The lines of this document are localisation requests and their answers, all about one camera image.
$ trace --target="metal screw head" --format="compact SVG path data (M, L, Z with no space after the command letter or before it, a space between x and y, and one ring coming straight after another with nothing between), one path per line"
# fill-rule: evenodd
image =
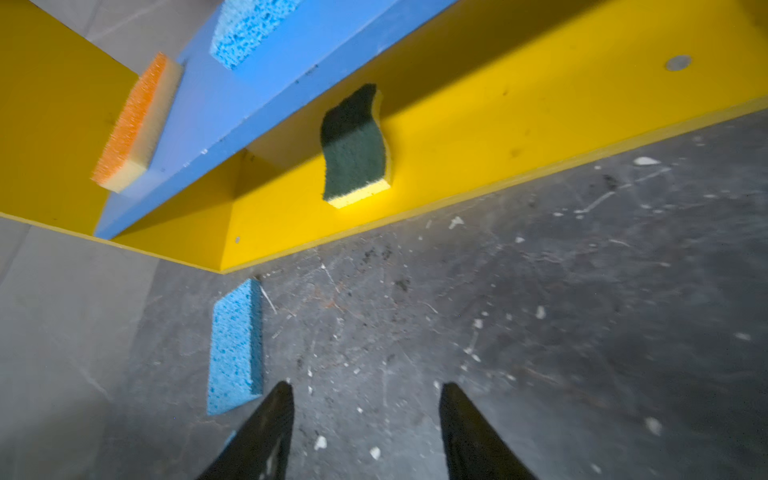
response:
M669 71L680 71L688 68L690 62L690 55L678 55L677 57L672 57L667 60L667 64L665 66Z

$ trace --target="dark gray surface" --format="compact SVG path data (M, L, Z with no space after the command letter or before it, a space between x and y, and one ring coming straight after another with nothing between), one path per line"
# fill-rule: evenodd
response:
M211 309L258 275L290 478L447 478L447 381L542 480L768 478L766 134L752 114L230 276L162 263L96 477L194 478L255 409L205 415Z

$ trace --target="blue shelf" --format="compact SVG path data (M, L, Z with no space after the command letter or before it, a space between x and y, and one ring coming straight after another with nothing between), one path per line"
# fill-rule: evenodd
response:
M304 0L234 71L208 53L217 10L178 58L149 170L109 197L94 235L117 236L455 2Z

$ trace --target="blue sponge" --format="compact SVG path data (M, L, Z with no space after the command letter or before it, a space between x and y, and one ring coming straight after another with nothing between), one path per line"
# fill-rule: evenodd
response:
M230 70L238 66L302 0L226 0L210 54Z
M246 280L214 306L208 415L241 406L263 392L260 289L256 280Z

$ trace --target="wavy sponge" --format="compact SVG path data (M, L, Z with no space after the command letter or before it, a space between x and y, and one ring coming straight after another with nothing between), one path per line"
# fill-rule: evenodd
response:
M263 392L261 369L261 286L249 279L214 306L208 415L259 398Z
M379 127L381 100L376 85L365 84L323 119L323 200L336 208L384 191L392 183L389 148Z
M226 0L210 54L232 70L290 15L302 0Z
M181 65L158 53L125 101L91 179L120 193L152 161L181 80Z

